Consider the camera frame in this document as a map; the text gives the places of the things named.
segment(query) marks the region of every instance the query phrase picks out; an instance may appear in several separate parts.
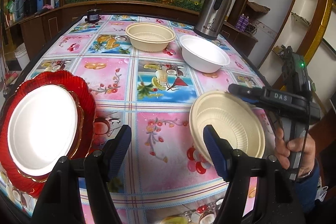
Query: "beige bowl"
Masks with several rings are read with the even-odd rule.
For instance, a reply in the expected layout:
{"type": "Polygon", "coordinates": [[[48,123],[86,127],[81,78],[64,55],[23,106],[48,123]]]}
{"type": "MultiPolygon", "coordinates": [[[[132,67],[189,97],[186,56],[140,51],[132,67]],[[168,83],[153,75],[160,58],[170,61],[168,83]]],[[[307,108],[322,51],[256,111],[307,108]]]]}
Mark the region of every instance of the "beige bowl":
{"type": "Polygon", "coordinates": [[[175,39],[175,33],[171,29],[155,23],[131,24],[126,28],[126,34],[133,47],[144,52],[162,51],[175,39]]]}
{"type": "Polygon", "coordinates": [[[240,149],[251,157],[263,156],[263,127],[243,100],[217,90],[201,95],[191,107],[189,126],[194,143],[204,158],[212,164],[203,140],[203,129],[208,124],[214,127],[220,138],[227,139],[233,149],[240,149]]]}

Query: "stainless steel thermos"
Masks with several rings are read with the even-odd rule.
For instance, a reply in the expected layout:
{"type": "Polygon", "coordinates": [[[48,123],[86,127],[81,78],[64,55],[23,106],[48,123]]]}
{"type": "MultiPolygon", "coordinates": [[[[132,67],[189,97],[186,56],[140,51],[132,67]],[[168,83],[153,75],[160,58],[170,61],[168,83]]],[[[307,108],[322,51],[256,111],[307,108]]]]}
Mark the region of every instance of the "stainless steel thermos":
{"type": "Polygon", "coordinates": [[[194,32],[206,39],[216,40],[232,0],[204,0],[194,32]]]}

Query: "table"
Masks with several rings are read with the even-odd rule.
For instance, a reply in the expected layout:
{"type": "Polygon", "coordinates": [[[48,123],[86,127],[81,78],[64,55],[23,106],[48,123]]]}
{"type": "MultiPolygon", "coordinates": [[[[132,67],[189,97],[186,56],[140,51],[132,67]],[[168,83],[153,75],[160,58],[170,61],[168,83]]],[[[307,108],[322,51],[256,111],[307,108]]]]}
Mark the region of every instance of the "table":
{"type": "MultiPolygon", "coordinates": [[[[232,83],[249,87],[264,84],[239,53],[221,36],[214,41],[231,59],[215,73],[190,68],[181,55],[179,39],[196,35],[187,24],[131,15],[102,15],[95,24],[84,17],[59,38],[38,60],[26,79],[43,71],[68,70],[82,77],[96,100],[93,148],[114,138],[123,124],[133,138],[119,174],[108,183],[123,223],[198,223],[216,214],[228,183],[194,148],[189,131],[189,110],[198,96],[227,90],[232,83]],[[142,52],[125,34],[128,25],[153,22],[176,33],[162,52],[142,52]]],[[[263,125],[266,149],[271,151],[273,130],[265,112],[253,108],[263,125]]],[[[13,185],[0,166],[0,189],[24,212],[32,215],[36,199],[13,195],[13,185]]],[[[84,179],[79,179],[87,224],[94,224],[84,179]]],[[[253,208],[256,178],[251,178],[245,212],[253,208]]]]}

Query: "hand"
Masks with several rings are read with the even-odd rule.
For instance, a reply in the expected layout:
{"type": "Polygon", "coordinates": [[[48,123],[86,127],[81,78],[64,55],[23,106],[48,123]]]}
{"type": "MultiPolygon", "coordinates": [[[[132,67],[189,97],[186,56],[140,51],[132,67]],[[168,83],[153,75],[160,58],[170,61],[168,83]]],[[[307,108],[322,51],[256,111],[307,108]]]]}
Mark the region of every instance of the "hand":
{"type": "MultiPolygon", "coordinates": [[[[275,132],[275,156],[281,163],[284,169],[289,168],[289,154],[290,152],[300,152],[302,151],[304,138],[296,138],[294,140],[285,143],[284,132],[281,128],[278,128],[275,132]]],[[[314,168],[315,164],[315,141],[308,134],[306,140],[306,146],[304,148],[304,153],[301,155],[302,163],[299,171],[299,177],[306,175],[314,168]]]]}

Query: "red scalloped plate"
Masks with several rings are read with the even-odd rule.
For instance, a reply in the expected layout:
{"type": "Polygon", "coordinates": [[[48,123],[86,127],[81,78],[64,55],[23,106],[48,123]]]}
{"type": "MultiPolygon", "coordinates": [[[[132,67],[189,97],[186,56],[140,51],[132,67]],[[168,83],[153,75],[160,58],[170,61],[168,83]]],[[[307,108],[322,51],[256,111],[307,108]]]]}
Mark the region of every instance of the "red scalloped plate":
{"type": "Polygon", "coordinates": [[[82,140],[80,141],[78,150],[72,159],[85,157],[89,153],[93,139],[93,122],[96,110],[95,100],[89,92],[84,79],[79,76],[74,76],[66,70],[43,72],[35,78],[23,82],[18,87],[15,94],[10,97],[2,109],[2,115],[0,118],[2,125],[0,134],[0,162],[6,170],[7,176],[12,184],[22,192],[26,192],[34,198],[38,198],[40,195],[44,182],[36,182],[33,179],[26,178],[19,173],[18,167],[13,162],[9,153],[7,131],[9,120],[20,100],[22,100],[22,98],[29,92],[43,85],[63,85],[68,91],[73,91],[78,96],[79,104],[84,112],[84,121],[82,127],[82,140]]]}

